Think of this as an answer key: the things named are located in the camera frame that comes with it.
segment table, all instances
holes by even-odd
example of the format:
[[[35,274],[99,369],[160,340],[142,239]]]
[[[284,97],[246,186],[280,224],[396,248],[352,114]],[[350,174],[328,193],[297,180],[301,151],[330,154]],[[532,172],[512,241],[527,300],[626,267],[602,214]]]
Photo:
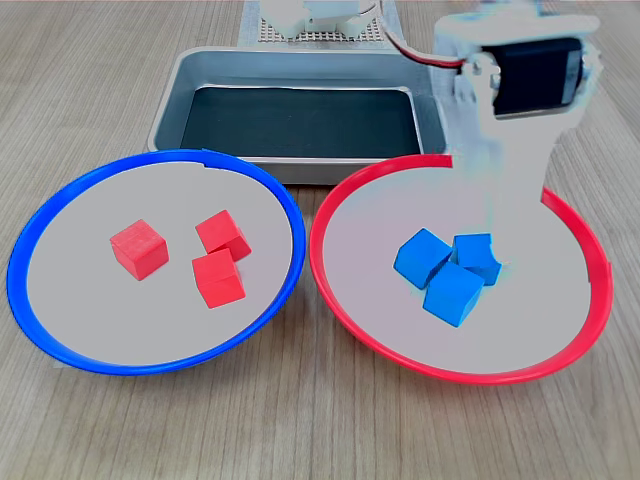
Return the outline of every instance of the table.
[[[398,2],[405,36],[468,2]],[[56,363],[0,300],[0,478],[640,478],[640,3],[591,12],[606,71],[547,186],[589,222],[613,264],[596,346],[538,382],[443,383],[355,341],[308,265],[286,308],[239,348],[186,371],[108,378]],[[0,259],[60,187],[145,150],[176,55],[236,44],[243,3],[0,3]],[[293,188],[308,228],[328,189]]]

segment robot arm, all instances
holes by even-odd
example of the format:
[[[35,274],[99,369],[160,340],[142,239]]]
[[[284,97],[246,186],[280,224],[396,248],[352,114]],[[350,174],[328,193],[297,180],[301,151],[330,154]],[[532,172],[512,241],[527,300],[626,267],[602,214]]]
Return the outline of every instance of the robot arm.
[[[537,2],[487,2],[435,26],[435,55],[400,53],[430,65],[454,169],[480,191],[494,250],[507,263],[519,219],[538,208],[551,152],[580,123],[602,72],[587,36],[595,17],[544,15]]]

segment cable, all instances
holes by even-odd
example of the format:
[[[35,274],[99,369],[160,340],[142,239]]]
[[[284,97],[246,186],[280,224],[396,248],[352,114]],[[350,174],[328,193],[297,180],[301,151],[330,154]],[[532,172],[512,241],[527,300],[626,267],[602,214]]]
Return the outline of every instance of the cable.
[[[429,66],[438,67],[438,68],[448,68],[448,69],[459,70],[460,67],[464,65],[465,63],[464,59],[460,59],[456,57],[445,57],[440,55],[425,54],[417,50],[414,50],[413,48],[409,47],[405,42],[400,40],[400,38],[398,38],[398,36],[395,33],[393,33],[391,30],[389,30],[387,26],[387,22],[384,19],[384,9],[382,7],[383,1],[384,0],[377,1],[378,6],[380,7],[380,26],[382,28],[382,32],[386,35],[386,37],[389,39],[391,44],[394,47],[396,47],[396,49],[402,55],[404,55],[410,60],[413,60],[414,62],[418,62],[423,65],[429,65]],[[375,5],[376,4],[374,2],[373,6],[369,7],[367,10],[365,10],[365,12],[367,13],[370,12],[372,8],[375,8]]]

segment metal tray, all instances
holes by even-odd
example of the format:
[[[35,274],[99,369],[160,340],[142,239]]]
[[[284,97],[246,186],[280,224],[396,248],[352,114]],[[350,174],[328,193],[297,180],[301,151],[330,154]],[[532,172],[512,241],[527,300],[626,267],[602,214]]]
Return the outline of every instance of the metal tray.
[[[212,86],[328,91],[399,90],[410,99],[419,144],[419,152],[416,153],[445,153],[447,150],[438,106],[431,93],[428,68],[405,59],[395,51],[201,47],[182,53],[176,60],[149,135],[150,151],[182,148],[194,95],[196,91]],[[375,108],[372,112],[372,117],[375,117]],[[191,148],[194,146],[215,150],[211,145],[190,145]],[[335,185],[356,170],[386,159],[341,158],[340,155],[336,158],[284,155],[240,158],[264,168],[284,184],[299,185]]]

